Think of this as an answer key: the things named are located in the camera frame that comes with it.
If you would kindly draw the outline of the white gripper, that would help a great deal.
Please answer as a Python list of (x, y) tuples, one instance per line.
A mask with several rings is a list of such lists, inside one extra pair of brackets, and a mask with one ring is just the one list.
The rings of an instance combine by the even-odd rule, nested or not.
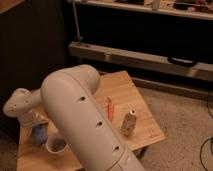
[(36, 111), (30, 111), (26, 114), (23, 120), (23, 127), (32, 129), (41, 124), (47, 124), (48, 119)]

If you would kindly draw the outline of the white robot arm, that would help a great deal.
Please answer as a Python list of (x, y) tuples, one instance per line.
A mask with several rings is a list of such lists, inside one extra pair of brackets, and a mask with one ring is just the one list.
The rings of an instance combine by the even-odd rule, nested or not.
[(100, 75), (90, 65), (60, 69), (33, 92), (16, 89), (3, 111), (32, 127), (40, 122), (34, 109), (42, 105), (86, 171), (145, 171), (96, 103), (99, 84)]

